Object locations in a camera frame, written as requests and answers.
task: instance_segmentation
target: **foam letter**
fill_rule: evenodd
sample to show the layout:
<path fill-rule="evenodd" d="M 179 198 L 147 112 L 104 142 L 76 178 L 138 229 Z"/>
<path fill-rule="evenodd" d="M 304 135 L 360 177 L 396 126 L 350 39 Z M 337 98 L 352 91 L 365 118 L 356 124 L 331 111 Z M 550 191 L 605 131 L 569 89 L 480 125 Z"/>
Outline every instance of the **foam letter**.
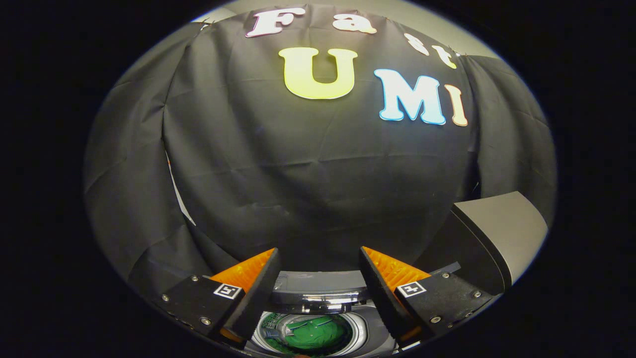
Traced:
<path fill-rule="evenodd" d="M 415 36 L 411 34 L 404 34 L 404 37 L 408 39 L 408 43 L 419 52 L 422 52 L 424 55 L 428 56 L 429 51 L 424 47 L 424 44 Z"/>
<path fill-rule="evenodd" d="M 468 125 L 468 120 L 464 114 L 464 105 L 462 104 L 462 91 L 453 85 L 444 85 L 448 93 L 450 93 L 450 100 L 453 103 L 453 123 L 461 127 Z"/>
<path fill-rule="evenodd" d="M 439 82 L 428 76 L 419 76 L 415 88 L 411 89 L 404 77 L 392 69 L 376 69 L 373 72 L 382 80 L 384 87 L 384 109 L 380 111 L 380 118 L 384 120 L 402 120 L 404 113 L 398 108 L 398 100 L 402 102 L 411 120 L 417 118 L 422 102 L 424 112 L 421 119 L 425 123 L 444 124 L 446 118 L 441 114 L 439 104 Z"/>
<path fill-rule="evenodd" d="M 437 50 L 437 52 L 438 52 L 438 54 L 439 54 L 439 58 L 440 58 L 442 61 L 444 61 L 444 63 L 445 63 L 448 67 L 450 67 L 450 68 L 452 68 L 452 69 L 456 69 L 456 68 L 457 68 L 457 65 L 456 65 L 456 64 L 454 64 L 454 63 L 450 62 L 449 58 L 451 58 L 452 56 L 451 56 L 448 52 L 446 52 L 446 50 L 444 50 L 443 48 L 441 48 L 441 47 L 439 47 L 439 46 L 431 46 L 431 47 L 433 47 L 435 50 Z"/>
<path fill-rule="evenodd" d="M 254 17 L 257 18 L 256 23 L 254 24 L 254 29 L 248 32 L 245 37 L 253 38 L 256 36 L 277 34 L 282 31 L 282 28 L 277 27 L 276 23 L 280 22 L 283 25 L 289 25 L 294 20 L 293 14 L 302 15 L 304 13 L 305 9 L 303 8 L 281 9 L 257 13 L 254 15 Z"/>
<path fill-rule="evenodd" d="M 334 99 L 342 97 L 354 88 L 354 58 L 357 53 L 341 48 L 327 52 L 336 57 L 338 77 L 331 83 L 314 80 L 313 57 L 318 50 L 311 47 L 291 47 L 279 52 L 285 59 L 285 86 L 291 93 L 308 99 Z"/>
<path fill-rule="evenodd" d="M 359 15 L 353 15 L 348 13 L 341 13 L 334 15 L 336 21 L 333 22 L 333 27 L 338 30 L 344 31 L 360 31 L 367 34 L 375 34 L 378 32 L 371 26 L 371 22 Z"/>

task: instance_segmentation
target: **letter u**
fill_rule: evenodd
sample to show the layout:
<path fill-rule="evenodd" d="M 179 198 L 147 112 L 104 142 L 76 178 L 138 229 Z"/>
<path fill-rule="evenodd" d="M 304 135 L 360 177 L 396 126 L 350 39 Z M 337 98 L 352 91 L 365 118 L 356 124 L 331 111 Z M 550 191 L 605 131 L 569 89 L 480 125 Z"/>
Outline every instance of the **letter u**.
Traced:
<path fill-rule="evenodd" d="M 334 99 L 342 97 L 354 88 L 354 59 L 357 53 L 341 48 L 327 52 L 336 57 L 338 77 L 331 83 L 314 80 L 313 57 L 318 50 L 311 47 L 284 48 L 279 56 L 285 59 L 285 86 L 293 94 L 308 99 Z"/>

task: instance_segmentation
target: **green cloth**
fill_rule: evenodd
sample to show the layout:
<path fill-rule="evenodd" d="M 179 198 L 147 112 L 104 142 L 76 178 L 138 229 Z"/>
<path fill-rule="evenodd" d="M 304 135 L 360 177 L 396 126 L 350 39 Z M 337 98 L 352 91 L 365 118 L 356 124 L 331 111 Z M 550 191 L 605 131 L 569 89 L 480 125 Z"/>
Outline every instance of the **green cloth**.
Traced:
<path fill-rule="evenodd" d="M 286 336 L 290 347 L 299 349 L 327 348 L 340 341 L 344 328 L 329 316 L 304 320 L 287 325 L 293 336 Z"/>

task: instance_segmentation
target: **letter m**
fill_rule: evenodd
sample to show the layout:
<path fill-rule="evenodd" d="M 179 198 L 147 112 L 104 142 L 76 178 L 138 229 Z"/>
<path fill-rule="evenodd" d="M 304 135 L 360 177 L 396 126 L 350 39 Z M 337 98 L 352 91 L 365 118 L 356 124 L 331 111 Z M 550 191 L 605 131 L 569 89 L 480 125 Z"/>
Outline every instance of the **letter m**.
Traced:
<path fill-rule="evenodd" d="M 415 88 L 412 89 L 397 71 L 376 69 L 373 73 L 382 80 L 384 88 L 384 109 L 380 111 L 380 118 L 402 120 L 404 113 L 398 107 L 398 100 L 400 100 L 411 120 L 417 118 L 417 113 L 424 103 L 424 110 L 420 118 L 425 123 L 439 125 L 446 123 L 446 118 L 441 114 L 441 105 L 439 104 L 439 81 L 435 78 L 419 76 Z"/>

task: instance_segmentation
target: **black cloth backdrop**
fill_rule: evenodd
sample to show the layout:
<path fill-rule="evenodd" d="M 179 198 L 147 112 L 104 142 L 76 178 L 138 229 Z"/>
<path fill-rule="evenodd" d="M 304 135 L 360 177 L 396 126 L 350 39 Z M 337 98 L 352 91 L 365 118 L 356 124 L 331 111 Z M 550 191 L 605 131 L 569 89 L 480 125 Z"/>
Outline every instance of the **black cloth backdrop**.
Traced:
<path fill-rule="evenodd" d="M 282 32 L 246 38 L 254 13 L 190 23 L 141 57 L 117 82 L 93 124 L 85 203 L 97 242 L 144 295 L 192 275 L 222 271 L 278 247 L 283 269 L 357 269 L 365 245 L 414 262 L 478 169 L 481 197 L 518 190 L 548 224 L 555 149 L 539 105 L 504 62 L 477 56 L 444 64 L 444 44 L 391 19 L 305 5 Z M 340 31 L 356 13 L 376 34 Z M 403 34 L 430 51 L 414 50 Z M 356 51 L 346 96 L 311 100 L 284 84 L 283 48 L 314 47 L 314 78 L 336 79 L 330 48 Z M 440 82 L 445 125 L 382 120 L 381 80 L 393 69 L 413 87 Z M 469 124 L 452 123 L 444 84 L 462 91 Z M 476 152 L 476 162 L 470 155 Z M 194 224 L 182 213 L 174 182 Z"/>

